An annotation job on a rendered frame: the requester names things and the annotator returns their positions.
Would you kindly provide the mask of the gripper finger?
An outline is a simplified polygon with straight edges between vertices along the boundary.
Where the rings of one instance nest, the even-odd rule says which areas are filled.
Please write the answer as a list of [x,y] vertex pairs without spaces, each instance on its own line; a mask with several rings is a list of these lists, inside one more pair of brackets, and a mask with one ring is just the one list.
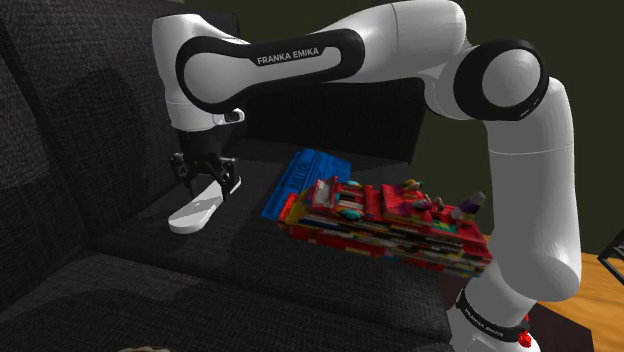
[[239,181],[239,175],[237,173],[237,158],[229,158],[218,156],[217,154],[209,154],[205,160],[205,166],[209,171],[209,174],[220,185],[222,196],[225,202],[234,186]]
[[170,166],[177,182],[182,183],[189,192],[193,191],[194,170],[187,164],[183,153],[174,153],[169,157]]

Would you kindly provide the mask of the blue flat box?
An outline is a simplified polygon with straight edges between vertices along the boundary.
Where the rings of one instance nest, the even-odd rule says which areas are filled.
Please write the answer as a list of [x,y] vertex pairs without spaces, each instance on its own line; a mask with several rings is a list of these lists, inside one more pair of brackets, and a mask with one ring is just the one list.
[[277,221],[291,193],[299,194],[313,186],[317,179],[337,176],[347,181],[351,175],[351,163],[336,156],[305,148],[295,153],[281,176],[261,213],[262,217]]

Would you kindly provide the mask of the dark grey fabric sofa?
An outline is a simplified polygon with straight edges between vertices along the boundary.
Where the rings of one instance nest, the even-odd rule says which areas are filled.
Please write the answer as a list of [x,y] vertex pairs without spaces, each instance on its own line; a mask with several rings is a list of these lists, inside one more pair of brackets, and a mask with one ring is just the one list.
[[[415,79],[261,96],[223,127],[240,188],[195,234],[151,40],[168,0],[0,0],[0,352],[453,352],[437,275],[288,238],[262,209],[309,127],[408,176]],[[353,123],[355,132],[334,132]]]

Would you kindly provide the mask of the red colourful toy brick box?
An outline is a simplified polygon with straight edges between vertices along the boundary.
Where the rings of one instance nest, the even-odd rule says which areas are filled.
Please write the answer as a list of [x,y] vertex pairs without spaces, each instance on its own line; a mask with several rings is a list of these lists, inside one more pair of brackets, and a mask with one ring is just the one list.
[[414,179],[379,188],[336,176],[318,179],[288,196],[277,224],[312,244],[463,278],[480,276],[492,261],[474,221],[483,194],[452,206],[421,188]]

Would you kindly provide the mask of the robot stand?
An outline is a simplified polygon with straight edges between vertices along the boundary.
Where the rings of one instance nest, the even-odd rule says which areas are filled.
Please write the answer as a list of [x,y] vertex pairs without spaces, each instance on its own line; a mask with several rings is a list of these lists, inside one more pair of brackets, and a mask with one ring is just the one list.
[[576,303],[539,302],[528,313],[542,352],[595,352],[588,311]]

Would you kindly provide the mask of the black metal frame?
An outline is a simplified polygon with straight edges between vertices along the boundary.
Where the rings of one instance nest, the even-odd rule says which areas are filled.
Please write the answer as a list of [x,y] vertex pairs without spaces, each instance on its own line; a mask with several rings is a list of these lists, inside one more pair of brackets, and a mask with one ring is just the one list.
[[620,259],[624,262],[624,228],[619,231],[597,257],[597,260],[605,269],[624,286],[624,273],[609,262],[610,258]]

